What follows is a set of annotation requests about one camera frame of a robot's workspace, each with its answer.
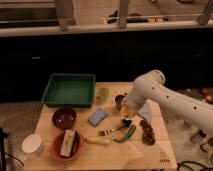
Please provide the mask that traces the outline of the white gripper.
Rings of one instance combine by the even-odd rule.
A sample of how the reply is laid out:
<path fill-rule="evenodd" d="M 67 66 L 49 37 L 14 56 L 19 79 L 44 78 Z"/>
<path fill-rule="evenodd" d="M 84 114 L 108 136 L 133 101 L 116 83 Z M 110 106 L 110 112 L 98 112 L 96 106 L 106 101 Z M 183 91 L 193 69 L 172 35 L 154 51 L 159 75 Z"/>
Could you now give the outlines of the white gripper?
<path fill-rule="evenodd" d="M 124 102 L 128 105 L 129 110 L 133 113 L 137 113 L 138 110 L 141 108 L 141 103 L 130 95 L 125 96 Z"/>

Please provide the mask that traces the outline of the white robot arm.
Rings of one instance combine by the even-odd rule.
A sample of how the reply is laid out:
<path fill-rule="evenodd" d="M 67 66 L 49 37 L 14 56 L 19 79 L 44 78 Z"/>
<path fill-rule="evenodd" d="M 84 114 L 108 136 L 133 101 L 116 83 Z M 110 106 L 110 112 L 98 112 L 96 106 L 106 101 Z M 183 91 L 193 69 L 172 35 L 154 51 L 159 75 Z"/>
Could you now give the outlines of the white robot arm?
<path fill-rule="evenodd" d="M 159 70 L 152 70 L 134 80 L 125 101 L 130 108 L 139 109 L 150 99 L 213 135 L 213 105 L 172 91 L 164 84 L 165 75 Z"/>

